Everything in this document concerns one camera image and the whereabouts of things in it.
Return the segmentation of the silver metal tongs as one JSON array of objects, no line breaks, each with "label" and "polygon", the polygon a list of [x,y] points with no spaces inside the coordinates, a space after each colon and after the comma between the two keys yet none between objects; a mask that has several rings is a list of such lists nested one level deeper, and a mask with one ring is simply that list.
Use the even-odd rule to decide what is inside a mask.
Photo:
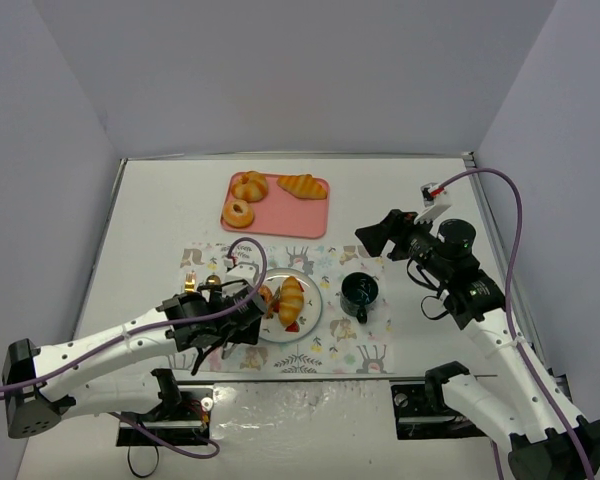
[{"label": "silver metal tongs", "polygon": [[276,292],[273,294],[275,296],[275,303],[274,303],[274,307],[273,307],[273,315],[274,315],[275,313],[278,312],[278,308],[279,308],[279,296],[280,296],[279,290],[276,290]]}]

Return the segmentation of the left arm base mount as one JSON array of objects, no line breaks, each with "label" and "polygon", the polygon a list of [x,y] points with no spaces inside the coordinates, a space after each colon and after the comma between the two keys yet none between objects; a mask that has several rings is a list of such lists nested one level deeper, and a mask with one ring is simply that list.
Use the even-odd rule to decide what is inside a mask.
[{"label": "left arm base mount", "polygon": [[181,385],[181,402],[169,413],[149,415],[123,412],[122,416],[162,441],[178,447],[203,446],[210,438],[214,394],[211,385]]}]

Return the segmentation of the small orange bun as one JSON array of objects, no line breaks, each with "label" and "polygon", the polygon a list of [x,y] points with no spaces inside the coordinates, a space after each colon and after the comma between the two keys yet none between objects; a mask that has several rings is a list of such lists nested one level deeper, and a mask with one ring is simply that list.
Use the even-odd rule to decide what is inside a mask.
[{"label": "small orange bun", "polygon": [[265,317],[271,318],[273,316],[273,307],[275,303],[275,296],[270,290],[270,288],[266,285],[261,286],[258,289],[258,293],[266,304],[267,310]]}]

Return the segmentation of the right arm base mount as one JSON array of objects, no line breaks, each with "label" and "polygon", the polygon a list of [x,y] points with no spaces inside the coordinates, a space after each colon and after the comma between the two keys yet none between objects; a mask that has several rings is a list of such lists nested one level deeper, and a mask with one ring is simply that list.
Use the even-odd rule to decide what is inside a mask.
[{"label": "right arm base mount", "polygon": [[398,440],[456,440],[485,437],[464,415],[437,409],[423,381],[392,383],[394,423]]}]

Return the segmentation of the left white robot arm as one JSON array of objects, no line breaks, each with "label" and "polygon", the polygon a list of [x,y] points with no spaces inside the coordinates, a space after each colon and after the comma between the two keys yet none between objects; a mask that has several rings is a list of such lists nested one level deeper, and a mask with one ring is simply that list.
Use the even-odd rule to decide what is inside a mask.
[{"label": "left white robot arm", "polygon": [[255,343],[266,303],[246,281],[231,282],[229,290],[180,293],[131,321],[64,344],[12,343],[2,373],[9,437],[29,438],[69,418],[109,412],[143,422],[168,419],[183,401],[173,371],[128,369],[188,350],[197,352],[199,366],[227,343]]}]

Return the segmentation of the small striped bread loaf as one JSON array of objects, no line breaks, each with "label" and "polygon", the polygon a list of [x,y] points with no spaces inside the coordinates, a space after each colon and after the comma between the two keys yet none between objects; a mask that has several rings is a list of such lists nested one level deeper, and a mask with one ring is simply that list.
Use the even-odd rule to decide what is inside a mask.
[{"label": "small striped bread loaf", "polygon": [[304,307],[304,291],[294,276],[287,277],[281,287],[278,302],[278,318],[284,327],[293,324]]}]

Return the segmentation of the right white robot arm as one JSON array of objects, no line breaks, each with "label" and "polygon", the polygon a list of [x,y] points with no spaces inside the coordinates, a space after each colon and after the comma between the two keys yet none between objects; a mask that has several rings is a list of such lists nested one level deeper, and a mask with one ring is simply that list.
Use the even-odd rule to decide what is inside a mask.
[{"label": "right white robot arm", "polygon": [[355,235],[372,257],[406,260],[438,283],[443,305],[481,352],[506,389],[499,399],[458,361],[430,369],[425,387],[434,407],[454,410],[507,456],[516,479],[592,479],[600,468],[600,420],[589,421],[544,369],[514,318],[505,296],[472,253],[476,231],[446,220],[438,232],[413,212],[392,210]]}]

